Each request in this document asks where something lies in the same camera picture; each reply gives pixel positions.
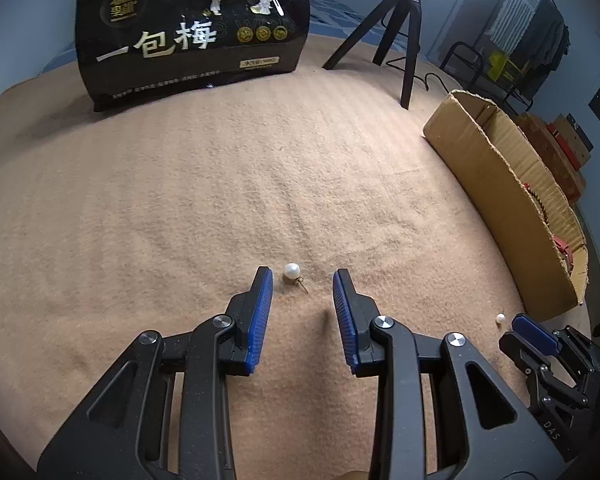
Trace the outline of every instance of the clothing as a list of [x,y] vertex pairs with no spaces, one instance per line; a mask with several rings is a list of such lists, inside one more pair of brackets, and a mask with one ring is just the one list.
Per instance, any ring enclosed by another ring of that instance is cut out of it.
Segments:
[[542,87],[542,84],[544,84],[544,81],[546,81],[548,74],[558,69],[562,58],[568,54],[570,44],[568,27],[565,25],[553,58],[548,64],[541,64],[537,68],[529,68],[529,71],[517,84],[519,93],[529,101],[532,100],[540,87]]
[[551,0],[542,0],[511,59],[518,67],[551,63],[564,35],[564,18]]

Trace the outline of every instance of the blue wall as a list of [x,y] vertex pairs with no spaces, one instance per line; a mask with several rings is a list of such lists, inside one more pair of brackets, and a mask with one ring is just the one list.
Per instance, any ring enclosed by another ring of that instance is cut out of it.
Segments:
[[74,40],[75,0],[0,0],[0,94]]

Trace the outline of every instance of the gold circle emblem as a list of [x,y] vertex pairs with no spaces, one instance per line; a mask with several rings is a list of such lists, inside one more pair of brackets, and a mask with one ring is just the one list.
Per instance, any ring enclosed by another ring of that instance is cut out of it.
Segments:
[[262,25],[256,29],[256,38],[260,41],[266,41],[271,37],[271,29]]
[[278,25],[276,28],[273,29],[273,37],[276,38],[276,40],[278,41],[285,40],[287,35],[288,32],[286,30],[286,27],[283,27],[282,25]]
[[253,39],[253,31],[249,27],[240,27],[238,29],[238,41],[240,43],[249,43]]

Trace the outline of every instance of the black package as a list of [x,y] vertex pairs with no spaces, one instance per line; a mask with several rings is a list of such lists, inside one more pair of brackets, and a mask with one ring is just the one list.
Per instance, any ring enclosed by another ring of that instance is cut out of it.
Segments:
[[75,46],[96,110],[292,72],[309,0],[77,0]]

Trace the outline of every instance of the logo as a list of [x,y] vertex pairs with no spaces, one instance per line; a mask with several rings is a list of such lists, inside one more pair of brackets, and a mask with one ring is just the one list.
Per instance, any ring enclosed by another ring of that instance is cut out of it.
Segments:
[[111,0],[111,13],[109,16],[111,23],[137,16],[137,5],[138,0]]
[[278,25],[276,28],[273,29],[273,37],[276,38],[276,40],[285,40],[287,36],[288,32],[286,30],[286,27],[283,27],[282,25]]
[[256,38],[260,41],[266,41],[271,37],[271,29],[261,25],[256,29]]
[[249,27],[240,27],[238,29],[238,41],[240,43],[249,43],[253,39],[253,30]]

